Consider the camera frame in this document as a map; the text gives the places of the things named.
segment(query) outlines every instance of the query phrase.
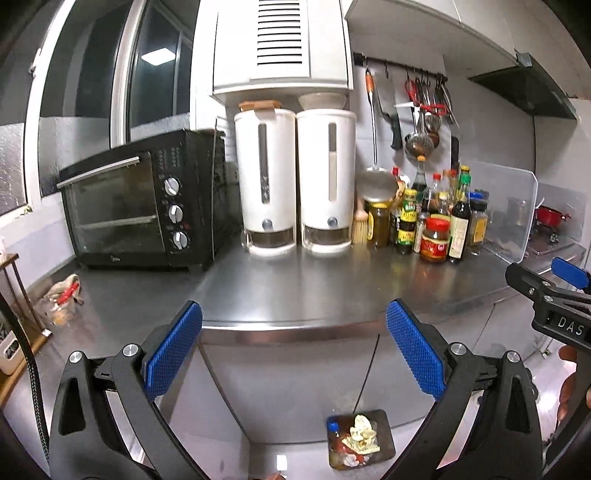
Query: blue textured pad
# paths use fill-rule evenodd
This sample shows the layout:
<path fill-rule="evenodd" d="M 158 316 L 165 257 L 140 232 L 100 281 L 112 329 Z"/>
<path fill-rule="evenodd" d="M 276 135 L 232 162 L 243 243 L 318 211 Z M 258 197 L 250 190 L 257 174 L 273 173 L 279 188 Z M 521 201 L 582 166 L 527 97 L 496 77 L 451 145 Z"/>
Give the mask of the blue textured pad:
<path fill-rule="evenodd" d="M 150 400 L 168 391 L 178 369 L 195 343 L 202 325 L 201 307 L 198 303 L 193 303 L 147 364 L 144 387 Z"/>
<path fill-rule="evenodd" d="M 395 300 L 386 311 L 386 326 L 418 386 L 436 401 L 441 400 L 445 391 L 443 364 L 408 313 Z"/>
<path fill-rule="evenodd" d="M 589 286 L 587 272 L 562 258 L 557 257 L 552 260 L 552 273 L 579 290 L 584 290 Z"/>

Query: human hand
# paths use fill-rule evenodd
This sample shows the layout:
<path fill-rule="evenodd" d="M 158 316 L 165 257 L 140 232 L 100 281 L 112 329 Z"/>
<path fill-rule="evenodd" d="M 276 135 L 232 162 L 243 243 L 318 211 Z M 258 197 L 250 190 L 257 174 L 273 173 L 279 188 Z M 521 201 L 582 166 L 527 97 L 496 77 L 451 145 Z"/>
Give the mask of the human hand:
<path fill-rule="evenodd" d="M 577 350 L 574 347 L 565 345 L 560 347 L 558 350 L 558 356 L 562 360 L 566 360 L 567 362 L 576 362 L 577 361 Z M 558 413 L 556 414 L 558 421 L 563 421 L 566 417 L 566 414 L 569 410 L 569 399 L 574 391 L 575 385 L 575 377 L 574 374 L 570 374 L 569 377 L 564 380 L 562 384 L 562 388 L 560 389 L 560 396 L 558 401 L 560 403 L 558 407 Z M 591 388 L 587 390 L 587 406 L 591 408 Z"/>

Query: screw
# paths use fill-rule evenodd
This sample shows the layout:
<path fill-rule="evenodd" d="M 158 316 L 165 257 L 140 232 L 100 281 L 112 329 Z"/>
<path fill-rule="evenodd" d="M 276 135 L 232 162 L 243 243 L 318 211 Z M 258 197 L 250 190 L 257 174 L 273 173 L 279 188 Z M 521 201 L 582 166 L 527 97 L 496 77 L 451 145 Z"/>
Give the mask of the screw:
<path fill-rule="evenodd" d="M 72 352 L 72 354 L 70 354 L 70 362 L 72 362 L 73 364 L 78 363 L 80 360 L 82 360 L 82 352 Z"/>
<path fill-rule="evenodd" d="M 130 343 L 129 345 L 125 345 L 123 347 L 123 354 L 125 356 L 134 356 L 138 353 L 139 347 L 135 343 Z"/>
<path fill-rule="evenodd" d="M 521 360 L 519 354 L 517 352 L 514 352 L 513 350 L 507 352 L 507 358 L 509 359 L 509 362 L 513 362 L 514 364 Z"/>
<path fill-rule="evenodd" d="M 466 353 L 466 345 L 463 343 L 453 343 L 450 349 L 456 355 L 464 355 Z"/>

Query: cabinet vent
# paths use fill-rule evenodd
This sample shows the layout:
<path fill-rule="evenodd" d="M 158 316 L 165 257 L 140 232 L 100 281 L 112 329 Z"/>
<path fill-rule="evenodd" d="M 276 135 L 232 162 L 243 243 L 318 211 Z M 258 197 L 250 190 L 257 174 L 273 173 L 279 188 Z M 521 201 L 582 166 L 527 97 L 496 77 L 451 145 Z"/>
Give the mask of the cabinet vent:
<path fill-rule="evenodd" d="M 256 62 L 301 64 L 300 0 L 259 0 Z"/>

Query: red bottle cap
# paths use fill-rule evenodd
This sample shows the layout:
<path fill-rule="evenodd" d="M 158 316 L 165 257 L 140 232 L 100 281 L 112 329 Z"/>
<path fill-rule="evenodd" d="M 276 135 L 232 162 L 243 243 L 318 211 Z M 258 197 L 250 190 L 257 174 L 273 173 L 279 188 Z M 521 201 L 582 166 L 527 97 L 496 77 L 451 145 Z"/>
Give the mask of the red bottle cap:
<path fill-rule="evenodd" d="M 429 217 L 425 223 L 427 230 L 434 232 L 447 232 L 449 230 L 449 222 L 442 218 Z"/>

